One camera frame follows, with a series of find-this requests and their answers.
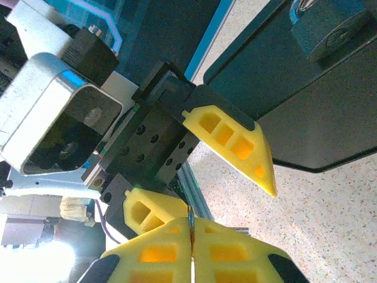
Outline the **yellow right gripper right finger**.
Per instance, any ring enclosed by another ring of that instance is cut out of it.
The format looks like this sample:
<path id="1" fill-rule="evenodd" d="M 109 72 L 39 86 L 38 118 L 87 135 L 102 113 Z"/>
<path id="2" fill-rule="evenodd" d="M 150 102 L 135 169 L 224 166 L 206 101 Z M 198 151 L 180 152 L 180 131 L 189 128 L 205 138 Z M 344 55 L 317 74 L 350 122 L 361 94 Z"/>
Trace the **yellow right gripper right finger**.
<path id="1" fill-rule="evenodd" d="M 205 218 L 194 220 L 196 282 L 308 282 L 282 249 Z"/>

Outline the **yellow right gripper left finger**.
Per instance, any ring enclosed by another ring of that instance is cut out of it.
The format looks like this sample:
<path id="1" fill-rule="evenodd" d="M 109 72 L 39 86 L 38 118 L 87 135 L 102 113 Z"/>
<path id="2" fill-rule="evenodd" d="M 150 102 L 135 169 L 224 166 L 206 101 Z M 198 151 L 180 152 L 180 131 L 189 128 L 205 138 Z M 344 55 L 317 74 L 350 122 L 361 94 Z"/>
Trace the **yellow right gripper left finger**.
<path id="1" fill-rule="evenodd" d="M 177 218 L 105 251 L 79 282 L 190 282 L 189 220 Z"/>

